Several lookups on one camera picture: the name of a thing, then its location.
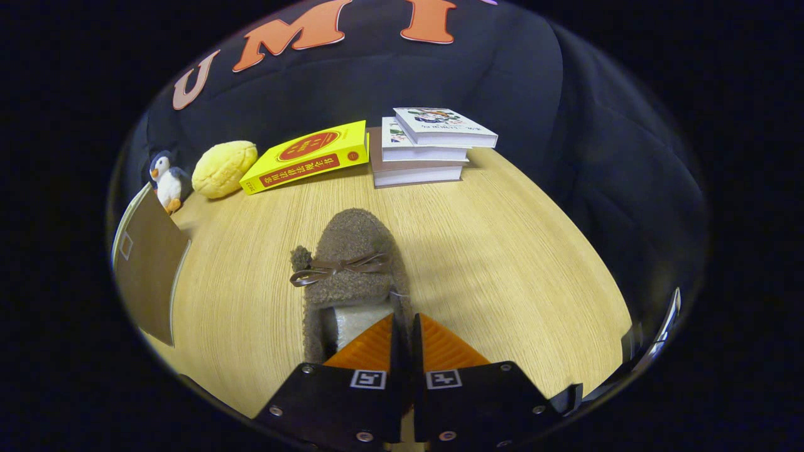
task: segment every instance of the orange letter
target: orange letter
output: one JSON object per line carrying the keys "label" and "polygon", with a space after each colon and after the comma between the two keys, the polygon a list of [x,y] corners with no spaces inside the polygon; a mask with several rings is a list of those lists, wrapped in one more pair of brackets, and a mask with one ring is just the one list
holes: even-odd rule
{"label": "orange letter", "polygon": [[207,83],[207,76],[209,75],[209,66],[212,64],[212,59],[215,58],[215,55],[218,55],[220,52],[216,50],[212,52],[212,55],[209,55],[207,58],[201,60],[199,63],[199,76],[195,80],[195,86],[193,87],[192,91],[187,92],[187,79],[190,78],[190,74],[193,73],[194,69],[190,69],[187,71],[187,74],[184,74],[182,78],[178,79],[175,85],[173,85],[173,108],[180,110],[184,107],[188,106],[190,102],[194,101],[196,97],[199,96],[201,90],[203,89],[204,84]]}
{"label": "orange letter", "polygon": [[260,52],[260,46],[265,46],[272,55],[281,54],[299,31],[301,37],[291,46],[296,50],[337,43],[344,36],[338,30],[338,17],[343,6],[350,2],[332,0],[313,6],[291,25],[277,19],[251,30],[245,36],[243,55],[232,70],[240,72],[261,62],[265,54]]}
{"label": "orange letter", "polygon": [[413,4],[410,27],[400,32],[405,39],[426,43],[451,44],[455,38],[447,33],[447,11],[455,4],[443,0],[406,0]]}

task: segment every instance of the stack of books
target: stack of books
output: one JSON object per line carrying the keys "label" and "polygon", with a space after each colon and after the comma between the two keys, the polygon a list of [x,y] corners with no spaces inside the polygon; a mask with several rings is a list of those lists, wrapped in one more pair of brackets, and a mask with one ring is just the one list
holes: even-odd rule
{"label": "stack of books", "polygon": [[370,131],[375,188],[461,180],[470,148],[497,145],[497,134],[450,109],[394,112],[380,130]]}

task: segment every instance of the yellow book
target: yellow book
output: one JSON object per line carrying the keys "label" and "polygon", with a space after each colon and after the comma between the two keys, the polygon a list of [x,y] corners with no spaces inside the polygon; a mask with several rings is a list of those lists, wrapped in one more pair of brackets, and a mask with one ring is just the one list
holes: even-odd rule
{"label": "yellow book", "polygon": [[366,122],[305,135],[265,151],[240,179],[251,195],[311,175],[368,162]]}

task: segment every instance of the melon bread plush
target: melon bread plush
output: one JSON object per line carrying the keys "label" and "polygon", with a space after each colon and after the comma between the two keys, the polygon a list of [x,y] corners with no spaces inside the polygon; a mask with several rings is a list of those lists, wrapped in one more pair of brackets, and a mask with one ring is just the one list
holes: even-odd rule
{"label": "melon bread plush", "polygon": [[240,189],[240,179],[256,162],[256,145],[225,142],[203,153],[193,171],[193,189],[209,199],[223,198]]}

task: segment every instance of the wooden table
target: wooden table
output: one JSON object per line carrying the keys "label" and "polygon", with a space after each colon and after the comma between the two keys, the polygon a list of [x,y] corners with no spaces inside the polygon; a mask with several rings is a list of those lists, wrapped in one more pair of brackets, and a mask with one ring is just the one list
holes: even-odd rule
{"label": "wooden table", "polygon": [[172,216],[192,239],[174,347],[149,342],[176,372],[256,416],[303,361],[291,250],[314,250],[334,214],[365,208],[399,243],[415,312],[491,362],[514,360],[546,397],[572,383],[591,392],[622,362],[630,317],[617,285],[516,167],[491,149],[471,150],[470,161],[461,182],[375,190],[362,165],[250,196],[191,195]]}

